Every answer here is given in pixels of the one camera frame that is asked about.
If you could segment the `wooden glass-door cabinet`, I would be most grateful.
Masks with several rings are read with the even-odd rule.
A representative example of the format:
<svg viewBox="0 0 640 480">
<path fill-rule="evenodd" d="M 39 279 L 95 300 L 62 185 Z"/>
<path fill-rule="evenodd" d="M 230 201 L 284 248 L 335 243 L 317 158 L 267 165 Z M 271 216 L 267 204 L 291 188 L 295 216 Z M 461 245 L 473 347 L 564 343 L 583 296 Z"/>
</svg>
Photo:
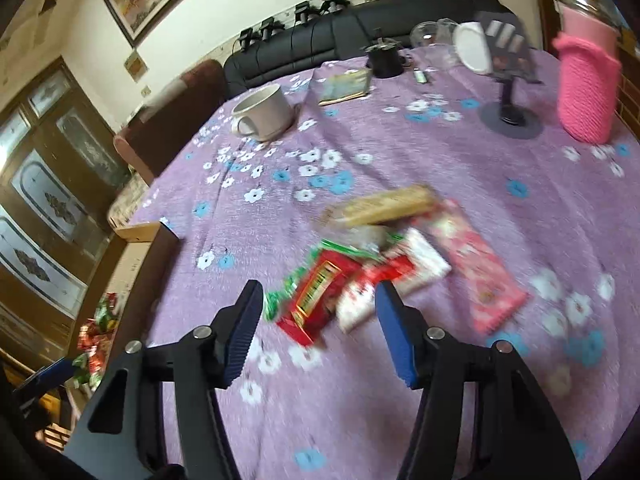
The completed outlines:
<svg viewBox="0 0 640 480">
<path fill-rule="evenodd" d="M 63 60 L 1 109 L 1 347 L 32 367 L 64 356 L 129 178 L 114 133 Z"/>
</svg>

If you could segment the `cardboard box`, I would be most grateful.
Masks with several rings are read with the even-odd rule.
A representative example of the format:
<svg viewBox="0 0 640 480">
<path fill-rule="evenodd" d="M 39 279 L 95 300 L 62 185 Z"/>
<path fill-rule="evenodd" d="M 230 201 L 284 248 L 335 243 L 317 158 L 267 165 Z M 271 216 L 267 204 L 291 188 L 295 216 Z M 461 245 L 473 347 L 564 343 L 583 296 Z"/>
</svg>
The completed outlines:
<svg viewBox="0 0 640 480">
<path fill-rule="evenodd" d="M 94 318 L 99 301 L 110 292 L 116 295 L 117 323 L 102 352 L 104 363 L 114 361 L 130 340 L 143 340 L 149 333 L 178 246 L 178 236 L 160 222 L 116 230 L 91 275 L 70 332 L 66 356 L 78 356 L 81 327 Z"/>
</svg>

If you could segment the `white plastic jar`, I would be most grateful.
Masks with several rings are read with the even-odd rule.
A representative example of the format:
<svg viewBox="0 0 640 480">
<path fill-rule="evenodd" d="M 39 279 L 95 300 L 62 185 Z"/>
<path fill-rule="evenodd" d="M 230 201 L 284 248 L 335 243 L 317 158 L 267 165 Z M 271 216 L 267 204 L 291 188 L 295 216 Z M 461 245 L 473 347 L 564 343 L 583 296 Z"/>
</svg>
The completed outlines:
<svg viewBox="0 0 640 480">
<path fill-rule="evenodd" d="M 460 62 L 473 73 L 489 75 L 492 72 L 490 52 L 479 22 L 459 24 L 452 34 L 452 44 Z"/>
</svg>

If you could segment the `clear glass jar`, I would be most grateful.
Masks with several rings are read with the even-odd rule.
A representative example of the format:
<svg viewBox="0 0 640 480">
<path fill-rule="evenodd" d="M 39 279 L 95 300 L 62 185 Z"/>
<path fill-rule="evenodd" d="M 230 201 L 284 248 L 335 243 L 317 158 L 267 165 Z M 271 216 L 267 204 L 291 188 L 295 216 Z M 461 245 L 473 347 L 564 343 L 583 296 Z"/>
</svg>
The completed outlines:
<svg viewBox="0 0 640 480">
<path fill-rule="evenodd" d="M 410 34 L 410 44 L 421 60 L 436 70 L 449 70 L 459 61 L 454 50 L 454 30 L 458 23 L 450 18 L 417 24 Z"/>
</svg>

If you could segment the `pink red long packet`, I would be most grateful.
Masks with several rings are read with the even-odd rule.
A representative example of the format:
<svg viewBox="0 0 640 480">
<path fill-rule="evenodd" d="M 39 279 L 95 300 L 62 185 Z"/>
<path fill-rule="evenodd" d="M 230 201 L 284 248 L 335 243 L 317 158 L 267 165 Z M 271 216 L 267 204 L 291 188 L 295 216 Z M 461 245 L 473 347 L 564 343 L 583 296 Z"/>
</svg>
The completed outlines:
<svg viewBox="0 0 640 480">
<path fill-rule="evenodd" d="M 468 286 L 474 328 L 492 334 L 526 303 L 526 290 L 454 200 L 442 200 L 423 220 L 428 235 Z"/>
</svg>

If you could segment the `black phone stand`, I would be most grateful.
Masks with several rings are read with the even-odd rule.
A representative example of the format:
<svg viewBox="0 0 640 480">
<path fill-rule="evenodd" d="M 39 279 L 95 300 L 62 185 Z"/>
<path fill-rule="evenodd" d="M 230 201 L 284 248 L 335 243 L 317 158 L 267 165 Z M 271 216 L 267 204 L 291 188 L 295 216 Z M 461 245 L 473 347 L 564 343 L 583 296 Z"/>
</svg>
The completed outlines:
<svg viewBox="0 0 640 480">
<path fill-rule="evenodd" d="M 476 16 L 488 47 L 489 75 L 500 84 L 499 99 L 480 108 L 480 120 L 500 136 L 533 140 L 542 131 L 538 115 L 513 101 L 518 79 L 528 84 L 540 84 L 524 26 L 510 12 L 480 11 Z"/>
</svg>

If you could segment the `pink knitted bottle cover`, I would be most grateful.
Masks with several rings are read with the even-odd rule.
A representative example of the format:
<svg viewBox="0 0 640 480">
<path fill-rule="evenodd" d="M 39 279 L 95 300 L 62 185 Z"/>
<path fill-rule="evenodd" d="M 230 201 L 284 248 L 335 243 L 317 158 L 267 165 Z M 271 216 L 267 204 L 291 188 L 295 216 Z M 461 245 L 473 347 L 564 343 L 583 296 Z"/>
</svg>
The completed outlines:
<svg viewBox="0 0 640 480">
<path fill-rule="evenodd" d="M 618 30 L 562 2 L 558 7 L 561 30 L 552 44 L 560 61 L 560 123 L 580 142 L 605 144 L 612 134 L 622 73 Z"/>
</svg>

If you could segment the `purple floral tablecloth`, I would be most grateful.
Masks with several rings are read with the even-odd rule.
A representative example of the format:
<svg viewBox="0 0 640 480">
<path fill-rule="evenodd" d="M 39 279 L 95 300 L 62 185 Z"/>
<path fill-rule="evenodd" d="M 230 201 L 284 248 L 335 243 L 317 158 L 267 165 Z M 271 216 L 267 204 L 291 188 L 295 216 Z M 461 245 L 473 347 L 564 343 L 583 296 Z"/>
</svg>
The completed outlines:
<svg viewBox="0 0 640 480">
<path fill-rule="evenodd" d="M 359 99 L 322 91 L 363 60 L 284 77 L 297 119 L 243 139 L 231 103 L 190 133 L 135 222 L 179 241 L 151 328 L 174 342 L 262 283 L 266 317 L 218 402 L 245 479 L 393 479 L 419 393 L 397 376 L 373 293 L 390 280 L 430 324 L 512 344 L 584 477 L 639 406 L 639 144 L 572 139 L 555 114 L 559 64 L 515 102 L 541 134 L 509 139 L 480 108 L 498 84 L 465 70 L 405 74 Z"/>
</svg>

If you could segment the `clear green snack packet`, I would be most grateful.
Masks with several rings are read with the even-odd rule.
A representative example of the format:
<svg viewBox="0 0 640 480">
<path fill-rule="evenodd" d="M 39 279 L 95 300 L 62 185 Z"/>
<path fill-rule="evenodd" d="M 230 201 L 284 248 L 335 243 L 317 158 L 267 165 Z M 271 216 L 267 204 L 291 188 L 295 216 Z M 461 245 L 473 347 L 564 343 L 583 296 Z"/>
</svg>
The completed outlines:
<svg viewBox="0 0 640 480">
<path fill-rule="evenodd" d="M 387 249 L 404 238 L 404 234 L 388 226 L 354 226 L 326 229 L 319 247 L 354 259 L 381 260 Z"/>
</svg>

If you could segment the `white red candy packet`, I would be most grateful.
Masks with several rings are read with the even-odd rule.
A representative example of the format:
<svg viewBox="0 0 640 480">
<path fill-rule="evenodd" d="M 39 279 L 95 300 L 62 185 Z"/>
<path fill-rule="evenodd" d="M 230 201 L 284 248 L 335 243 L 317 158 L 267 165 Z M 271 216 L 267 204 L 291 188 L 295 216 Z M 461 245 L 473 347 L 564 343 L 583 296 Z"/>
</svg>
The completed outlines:
<svg viewBox="0 0 640 480">
<path fill-rule="evenodd" d="M 368 261 L 343 288 L 335 305 L 337 326 L 348 333 L 375 312 L 375 287 L 390 281 L 403 297 L 431 286 L 451 272 L 451 266 L 417 229 L 408 228 L 404 238 L 387 249 L 383 258 Z"/>
</svg>

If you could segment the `black leather sofa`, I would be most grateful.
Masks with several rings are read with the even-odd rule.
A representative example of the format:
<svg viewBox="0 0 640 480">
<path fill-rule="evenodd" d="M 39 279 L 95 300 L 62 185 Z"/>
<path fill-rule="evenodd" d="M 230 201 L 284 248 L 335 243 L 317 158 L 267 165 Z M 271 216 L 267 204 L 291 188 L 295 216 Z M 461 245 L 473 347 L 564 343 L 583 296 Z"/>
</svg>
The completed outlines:
<svg viewBox="0 0 640 480">
<path fill-rule="evenodd" d="M 224 62 L 228 96 L 239 94 L 324 62 L 364 55 L 380 37 L 410 46 L 410 32 L 423 22 L 449 18 L 472 22 L 480 12 L 506 13 L 499 0 L 374 0 L 314 18 L 255 41 Z"/>
</svg>

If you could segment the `beige biscuit bar packet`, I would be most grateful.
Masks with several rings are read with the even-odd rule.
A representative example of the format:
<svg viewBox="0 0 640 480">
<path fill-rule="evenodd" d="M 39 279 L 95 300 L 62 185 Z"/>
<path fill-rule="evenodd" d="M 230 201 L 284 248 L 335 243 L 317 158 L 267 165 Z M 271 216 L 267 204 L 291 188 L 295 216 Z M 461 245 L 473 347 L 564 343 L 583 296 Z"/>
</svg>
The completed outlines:
<svg viewBox="0 0 640 480">
<path fill-rule="evenodd" d="M 329 206 L 322 212 L 320 221 L 340 229 L 375 226 L 425 214 L 436 208 L 438 203 L 438 196 L 428 186 L 413 184 Z"/>
</svg>

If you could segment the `small flat packet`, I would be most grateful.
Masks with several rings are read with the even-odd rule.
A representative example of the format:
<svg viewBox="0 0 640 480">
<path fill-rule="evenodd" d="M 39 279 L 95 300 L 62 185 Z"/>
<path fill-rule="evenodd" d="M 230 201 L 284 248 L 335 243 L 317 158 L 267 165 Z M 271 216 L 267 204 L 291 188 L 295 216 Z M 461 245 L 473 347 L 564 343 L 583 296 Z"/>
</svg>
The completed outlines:
<svg viewBox="0 0 640 480">
<path fill-rule="evenodd" d="M 318 104 L 328 106 L 367 96 L 370 93 L 371 76 L 371 71 L 364 68 L 326 78 L 320 86 Z"/>
</svg>

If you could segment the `white ceramic mug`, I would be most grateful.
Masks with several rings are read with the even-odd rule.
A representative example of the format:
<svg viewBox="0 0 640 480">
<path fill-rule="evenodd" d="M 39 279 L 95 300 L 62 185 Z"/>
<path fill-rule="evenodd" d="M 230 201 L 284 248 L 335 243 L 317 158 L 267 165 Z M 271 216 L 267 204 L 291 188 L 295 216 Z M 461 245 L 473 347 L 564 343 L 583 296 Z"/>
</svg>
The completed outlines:
<svg viewBox="0 0 640 480">
<path fill-rule="evenodd" d="M 235 105 L 231 112 L 231 130 L 241 138 L 265 142 L 280 136 L 292 126 L 294 107 L 288 102 L 280 84 L 270 84 Z"/>
</svg>

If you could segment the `red rectangular snack packet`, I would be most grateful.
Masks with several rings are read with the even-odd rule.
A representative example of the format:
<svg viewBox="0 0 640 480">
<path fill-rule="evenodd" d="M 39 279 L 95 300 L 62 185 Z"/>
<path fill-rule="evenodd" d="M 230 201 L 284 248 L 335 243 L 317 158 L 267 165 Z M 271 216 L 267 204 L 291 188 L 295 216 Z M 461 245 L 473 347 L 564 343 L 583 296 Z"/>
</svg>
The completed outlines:
<svg viewBox="0 0 640 480">
<path fill-rule="evenodd" d="M 343 288 L 361 267 L 360 261 L 340 252 L 320 250 L 285 301 L 277 326 L 301 346 L 312 346 L 333 318 Z"/>
</svg>

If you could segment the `black small container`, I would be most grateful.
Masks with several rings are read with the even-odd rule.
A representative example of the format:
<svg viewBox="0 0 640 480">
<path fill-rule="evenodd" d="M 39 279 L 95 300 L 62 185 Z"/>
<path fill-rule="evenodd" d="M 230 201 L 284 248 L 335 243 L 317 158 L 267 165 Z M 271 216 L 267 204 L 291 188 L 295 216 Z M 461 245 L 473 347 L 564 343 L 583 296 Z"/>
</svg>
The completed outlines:
<svg viewBox="0 0 640 480">
<path fill-rule="evenodd" d="M 401 50 L 402 45 L 399 41 L 384 37 L 382 30 L 377 29 L 372 42 L 363 48 L 364 54 L 367 55 L 366 66 L 378 79 L 400 76 L 411 66 L 411 58 L 405 56 Z"/>
</svg>

